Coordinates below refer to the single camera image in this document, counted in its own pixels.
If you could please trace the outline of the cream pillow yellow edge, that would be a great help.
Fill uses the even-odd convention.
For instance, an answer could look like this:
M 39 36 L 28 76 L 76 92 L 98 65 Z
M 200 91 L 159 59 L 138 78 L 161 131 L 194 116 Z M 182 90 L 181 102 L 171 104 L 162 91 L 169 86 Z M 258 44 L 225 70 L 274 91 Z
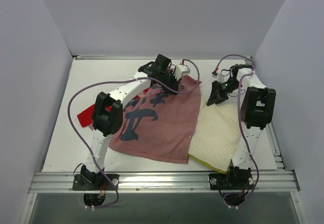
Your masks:
M 227 172 L 241 137 L 236 107 L 234 103 L 201 103 L 189 158 L 219 173 Z

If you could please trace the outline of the red pink printed pillowcase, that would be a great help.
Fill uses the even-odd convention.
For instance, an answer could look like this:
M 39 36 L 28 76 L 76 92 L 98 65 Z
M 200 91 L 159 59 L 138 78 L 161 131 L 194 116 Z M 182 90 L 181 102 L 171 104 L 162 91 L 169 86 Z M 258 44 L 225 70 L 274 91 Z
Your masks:
M 200 110 L 199 82 L 185 75 L 176 95 L 154 84 L 124 107 L 123 124 L 110 140 L 110 149 L 151 160 L 188 162 L 188 150 Z

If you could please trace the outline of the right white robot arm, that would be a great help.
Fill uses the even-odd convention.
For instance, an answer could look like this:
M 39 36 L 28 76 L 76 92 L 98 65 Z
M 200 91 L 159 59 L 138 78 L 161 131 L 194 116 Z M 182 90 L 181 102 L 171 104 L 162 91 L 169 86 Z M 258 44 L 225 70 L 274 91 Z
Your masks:
M 212 82 L 207 106 L 218 105 L 237 91 L 238 125 L 241 133 L 239 147 L 230 161 L 224 181 L 230 188 L 240 184 L 252 185 L 253 152 L 259 137 L 271 123 L 276 90 L 266 87 L 255 74 L 252 64 L 235 64 L 227 70 L 228 80 Z

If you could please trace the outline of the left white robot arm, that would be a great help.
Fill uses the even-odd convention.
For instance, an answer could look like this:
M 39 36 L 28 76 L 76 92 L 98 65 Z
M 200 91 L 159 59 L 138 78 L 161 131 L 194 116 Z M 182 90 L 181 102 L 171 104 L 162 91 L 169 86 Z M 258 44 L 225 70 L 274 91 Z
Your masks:
M 104 160 L 112 136 L 123 124 L 123 109 L 135 96 L 155 83 L 162 86 L 166 93 L 177 94 L 181 77 L 190 69 L 178 64 L 173 66 L 171 59 L 159 54 L 154 61 L 139 67 L 134 76 L 121 82 L 117 89 L 97 95 L 92 113 L 93 138 L 85 166 L 80 175 L 90 189 L 99 188 L 104 182 Z

